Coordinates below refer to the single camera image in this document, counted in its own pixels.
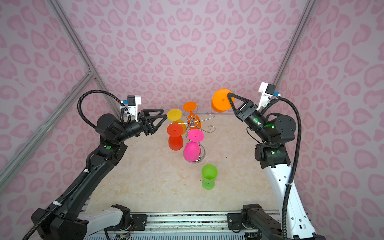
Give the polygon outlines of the pink wine glass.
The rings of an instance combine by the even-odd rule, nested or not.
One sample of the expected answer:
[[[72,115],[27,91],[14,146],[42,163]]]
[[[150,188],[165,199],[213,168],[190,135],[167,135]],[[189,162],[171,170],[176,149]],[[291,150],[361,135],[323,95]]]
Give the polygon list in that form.
[[[200,143],[204,140],[204,133],[198,129],[189,130],[187,133],[188,143],[186,144],[183,156],[188,162],[195,162],[201,153]]]

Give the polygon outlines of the green wine glass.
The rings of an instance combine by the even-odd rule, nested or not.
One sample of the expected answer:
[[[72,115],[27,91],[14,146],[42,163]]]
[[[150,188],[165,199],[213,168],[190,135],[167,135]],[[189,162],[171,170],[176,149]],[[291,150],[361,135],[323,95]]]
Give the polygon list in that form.
[[[211,164],[207,164],[202,168],[202,186],[206,190],[212,190],[215,187],[215,180],[218,176],[218,169]]]

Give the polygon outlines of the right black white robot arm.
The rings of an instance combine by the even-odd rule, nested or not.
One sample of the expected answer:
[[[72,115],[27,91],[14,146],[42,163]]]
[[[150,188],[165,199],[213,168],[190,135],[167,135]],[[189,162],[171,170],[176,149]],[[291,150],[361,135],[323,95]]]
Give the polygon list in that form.
[[[228,93],[227,98],[235,116],[262,140],[255,146],[255,159],[265,171],[280,207],[281,220],[276,221],[259,204],[244,205],[242,227],[257,230],[258,240],[324,240],[307,216],[294,183],[302,138],[297,107],[288,99],[278,97],[260,111],[249,99],[233,93]],[[269,120],[264,113],[278,102],[288,104],[296,118],[272,113],[274,119]]]

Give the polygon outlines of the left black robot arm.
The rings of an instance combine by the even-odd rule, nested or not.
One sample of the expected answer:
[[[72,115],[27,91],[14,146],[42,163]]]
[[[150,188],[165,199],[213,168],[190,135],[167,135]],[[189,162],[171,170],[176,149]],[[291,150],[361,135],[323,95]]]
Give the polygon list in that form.
[[[99,117],[96,132],[100,144],[87,156],[86,166],[74,182],[46,209],[38,208],[32,215],[33,227],[23,237],[28,240],[38,232],[43,240],[82,240],[91,226],[79,215],[89,196],[103,178],[123,158],[125,141],[141,133],[153,135],[167,119],[163,109],[145,109],[138,120],[127,124],[112,114]]]

